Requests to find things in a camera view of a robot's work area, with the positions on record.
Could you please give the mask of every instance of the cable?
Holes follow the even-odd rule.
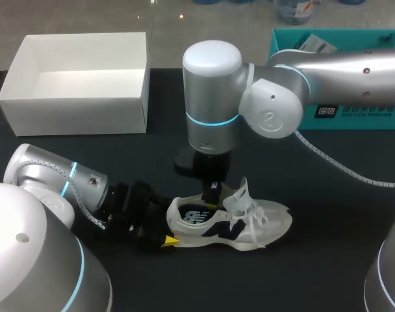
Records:
[[[96,219],[94,216],[92,216],[92,214],[88,211],[88,209],[85,207],[85,204],[83,203],[82,199],[81,199],[81,195],[79,194],[75,183],[73,182],[73,179],[68,176],[66,174],[65,171],[63,171],[63,169],[61,169],[61,167],[52,164],[51,162],[47,162],[47,161],[35,161],[35,160],[31,160],[31,161],[25,161],[22,162],[16,172],[14,172],[14,177],[13,180],[11,182],[11,184],[13,185],[17,185],[17,176],[18,176],[18,172],[20,169],[26,167],[26,166],[30,166],[32,164],[38,165],[38,166],[44,166],[50,169],[53,169],[54,171],[60,173],[63,177],[65,177],[67,179],[67,181],[69,182],[70,187],[72,188],[73,193],[75,194],[76,197],[76,201],[78,203],[79,209],[82,211],[82,213],[84,214],[85,217],[87,217],[87,219],[89,221],[91,221],[93,224],[95,224],[97,227],[101,228],[102,230],[106,230],[106,223],[104,221],[100,221],[98,219]]]
[[[338,168],[338,169],[342,170],[343,172],[349,174],[350,176],[354,177],[355,179],[358,179],[359,181],[362,181],[364,183],[374,185],[376,187],[387,187],[387,188],[395,189],[395,183],[382,182],[382,181],[377,181],[377,180],[373,180],[373,179],[368,179],[367,177],[364,177],[363,175],[357,174],[353,170],[350,170],[349,168],[345,167],[343,164],[334,160],[332,157],[325,154],[320,149],[318,149],[316,146],[311,144],[308,140],[305,139],[305,137],[303,135],[301,135],[301,133],[299,131],[296,131],[295,134],[301,140],[301,142],[304,145],[306,145],[310,150],[315,152],[317,155],[321,156],[321,158],[325,159],[326,161],[331,163],[336,168]]]

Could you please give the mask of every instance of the white shoelace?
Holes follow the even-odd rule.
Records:
[[[264,213],[264,208],[257,204],[252,198],[246,202],[244,205],[245,211],[244,214],[241,216],[237,216],[235,214],[232,215],[232,219],[235,222],[231,222],[231,228],[234,226],[238,220],[248,219],[249,222],[249,231],[251,233],[252,241],[256,244],[259,248],[265,248],[265,246],[261,246],[257,241],[257,236],[255,235],[255,226],[254,226],[254,219],[257,221],[259,226],[266,227],[268,225],[268,218]]]

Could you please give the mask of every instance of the white box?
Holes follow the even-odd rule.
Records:
[[[14,133],[145,133],[144,32],[26,36],[0,91]]]

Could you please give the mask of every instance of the shoe insole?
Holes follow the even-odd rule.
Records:
[[[179,207],[182,219],[191,224],[204,223],[215,215],[216,209],[210,209],[205,205],[186,203]]]

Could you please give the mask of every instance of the white sneaker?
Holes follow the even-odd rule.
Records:
[[[246,178],[236,191],[224,187],[223,207],[208,208],[201,194],[177,197],[167,210],[167,223],[179,240],[176,247],[228,244],[240,251],[254,250],[276,241],[290,228],[288,208],[249,196]]]

